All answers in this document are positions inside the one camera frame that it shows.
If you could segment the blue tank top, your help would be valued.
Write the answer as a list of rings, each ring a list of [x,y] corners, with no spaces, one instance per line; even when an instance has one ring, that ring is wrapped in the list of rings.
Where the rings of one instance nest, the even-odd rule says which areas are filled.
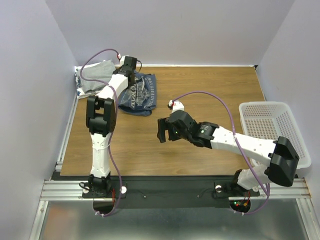
[[[118,108],[134,116],[150,116],[157,106],[155,74],[134,72],[135,83],[118,97]]]

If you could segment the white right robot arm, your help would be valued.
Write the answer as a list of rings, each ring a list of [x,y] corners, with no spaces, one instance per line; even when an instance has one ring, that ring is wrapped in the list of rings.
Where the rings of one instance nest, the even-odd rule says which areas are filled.
[[[282,187],[293,185],[299,156],[286,137],[272,140],[233,133],[215,123],[196,122],[183,110],[159,118],[157,126],[157,138],[161,143],[183,139],[196,147],[228,151],[258,161],[257,166],[236,171],[230,182],[235,195],[269,183]]]

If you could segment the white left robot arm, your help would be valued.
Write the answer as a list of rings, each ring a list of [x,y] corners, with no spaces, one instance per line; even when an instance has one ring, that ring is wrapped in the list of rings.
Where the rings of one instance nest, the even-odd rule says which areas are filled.
[[[137,61],[132,56],[122,57],[120,67],[112,73],[106,86],[87,98],[85,123],[92,141],[92,167],[85,189],[100,197],[111,193],[109,149],[117,121],[117,100],[124,90],[135,84]]]

